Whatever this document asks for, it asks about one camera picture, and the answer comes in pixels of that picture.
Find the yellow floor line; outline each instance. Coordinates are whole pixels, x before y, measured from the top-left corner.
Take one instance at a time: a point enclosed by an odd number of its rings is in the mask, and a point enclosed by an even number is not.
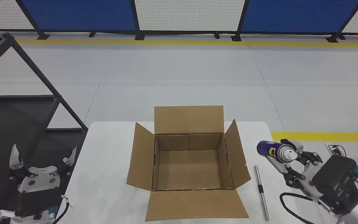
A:
[[[30,40],[17,39],[21,44],[74,44],[74,45],[231,45],[231,46],[294,46],[357,48],[358,43],[276,42],[276,41],[206,41],[206,40]]]
[[[274,141],[291,138],[296,141],[358,142],[358,132],[271,132]]]

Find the spray can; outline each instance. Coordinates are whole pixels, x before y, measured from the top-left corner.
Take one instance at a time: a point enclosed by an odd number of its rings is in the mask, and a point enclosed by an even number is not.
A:
[[[261,156],[270,156],[278,162],[288,163],[295,160],[298,155],[292,146],[280,142],[260,141],[257,144],[257,152]]]

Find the floor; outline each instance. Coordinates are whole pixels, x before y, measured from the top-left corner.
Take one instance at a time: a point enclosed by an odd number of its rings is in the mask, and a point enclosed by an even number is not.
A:
[[[111,38],[128,37],[95,37]],[[307,37],[245,40],[325,42]],[[358,38],[347,41],[357,43]],[[224,105],[226,121],[263,121],[271,131],[358,132],[358,48],[21,45],[88,126],[96,121],[152,121],[154,106]],[[1,57],[0,95],[49,93],[14,50]],[[63,108],[50,126],[77,127]],[[324,143],[304,145],[326,160]],[[358,160],[357,142],[340,144]],[[315,216],[301,208],[307,217]],[[330,215],[322,218],[332,223]]]

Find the white pegboard panel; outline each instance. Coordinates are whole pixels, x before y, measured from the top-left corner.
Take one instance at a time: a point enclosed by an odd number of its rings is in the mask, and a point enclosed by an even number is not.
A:
[[[358,12],[353,16],[343,32],[358,32]]]
[[[0,0],[0,29],[33,29],[15,0]]]
[[[135,0],[141,30],[236,31],[244,0]]]

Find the silver cylinder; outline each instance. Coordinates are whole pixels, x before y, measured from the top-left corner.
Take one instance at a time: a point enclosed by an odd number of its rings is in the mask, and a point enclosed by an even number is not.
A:
[[[257,185],[260,186],[260,185],[262,185],[262,183],[261,183],[261,177],[260,177],[260,172],[258,170],[258,166],[255,165],[254,169],[255,169],[255,176],[256,176]],[[264,216],[266,221],[269,221],[270,220],[269,211],[267,210],[266,199],[265,199],[265,195],[263,194],[263,192],[260,192],[260,200],[261,200],[261,207],[262,207],[262,211],[263,211],[263,216]]]

